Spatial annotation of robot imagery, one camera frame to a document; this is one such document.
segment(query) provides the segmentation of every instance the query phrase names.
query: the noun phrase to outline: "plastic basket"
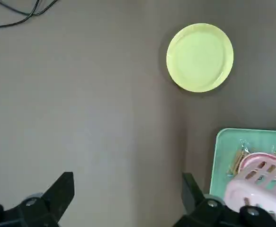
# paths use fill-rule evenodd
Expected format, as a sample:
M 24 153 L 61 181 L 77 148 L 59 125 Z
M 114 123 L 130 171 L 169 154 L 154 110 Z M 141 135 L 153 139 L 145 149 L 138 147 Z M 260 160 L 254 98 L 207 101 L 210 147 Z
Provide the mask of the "plastic basket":
M 276 220 L 276 157 L 263 153 L 247 156 L 248 164 L 226 187 L 226 205 L 239 212 L 245 205 L 267 210 Z

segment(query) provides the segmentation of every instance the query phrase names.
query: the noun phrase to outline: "snack package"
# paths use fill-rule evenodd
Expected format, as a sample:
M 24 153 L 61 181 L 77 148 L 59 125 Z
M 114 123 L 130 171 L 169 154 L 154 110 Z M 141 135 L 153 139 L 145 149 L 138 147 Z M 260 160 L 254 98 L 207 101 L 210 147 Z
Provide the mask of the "snack package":
M 238 149 L 238 151 L 235 154 L 234 159 L 232 160 L 231 164 L 229 165 L 227 176 L 228 177 L 234 177 L 239 172 L 239 166 L 241 161 L 249 155 L 250 152 L 250 144 L 246 142 L 245 140 L 240 140 L 241 146 Z

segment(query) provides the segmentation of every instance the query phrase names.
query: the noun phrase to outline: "plate rim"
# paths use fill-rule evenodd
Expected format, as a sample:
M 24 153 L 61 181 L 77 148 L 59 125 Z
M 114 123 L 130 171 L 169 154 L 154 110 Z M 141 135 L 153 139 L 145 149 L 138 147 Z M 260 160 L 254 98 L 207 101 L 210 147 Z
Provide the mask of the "plate rim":
M 207 26 L 207 27 L 211 27 L 213 29 L 215 29 L 216 31 L 218 31 L 223 37 L 224 37 L 224 41 L 223 41 L 223 45 L 227 47 L 227 50 L 230 52 L 227 52 L 227 64 L 226 64 L 226 70 L 223 71 L 221 73 L 221 75 L 211 84 L 209 85 L 204 85 L 203 87 L 198 87 L 198 88 L 191 88 L 189 86 L 186 86 L 185 84 L 182 84 L 179 82 L 178 80 L 178 76 L 173 75 L 173 73 L 171 72 L 170 66 L 169 66 L 169 53 L 170 51 L 175 47 L 175 45 L 177 44 L 177 41 L 183 36 L 183 34 L 187 31 L 187 30 L 193 30 L 196 27 L 200 27 L 200 26 Z M 182 28 L 181 30 L 179 30 L 174 37 L 171 39 L 168 48 L 167 48 L 167 52 L 166 52 L 166 65 L 167 65 L 167 69 L 169 72 L 170 77 L 172 78 L 172 80 L 181 88 L 183 88 L 184 90 L 190 91 L 190 92 L 196 92 L 196 93 L 202 93 L 202 92 L 207 92 L 210 90 L 213 90 L 215 88 L 217 88 L 218 86 L 220 86 L 229 76 L 232 66 L 233 66 L 233 59 L 234 59 L 234 54 L 233 54 L 233 46 L 232 43 L 229 39 L 229 37 L 227 36 L 227 34 L 221 30 L 220 28 L 218 28 L 217 26 L 208 24 L 208 23 L 196 23 L 196 24 L 190 24 L 184 28 Z

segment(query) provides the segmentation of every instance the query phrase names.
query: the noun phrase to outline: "yellow plate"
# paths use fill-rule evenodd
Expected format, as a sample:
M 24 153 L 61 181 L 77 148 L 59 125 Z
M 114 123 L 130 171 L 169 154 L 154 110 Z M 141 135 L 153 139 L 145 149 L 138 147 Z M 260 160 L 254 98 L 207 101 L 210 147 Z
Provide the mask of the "yellow plate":
M 192 92 L 212 90 L 228 77 L 233 48 L 227 35 L 209 24 L 193 24 L 171 40 L 166 56 L 171 78 Z

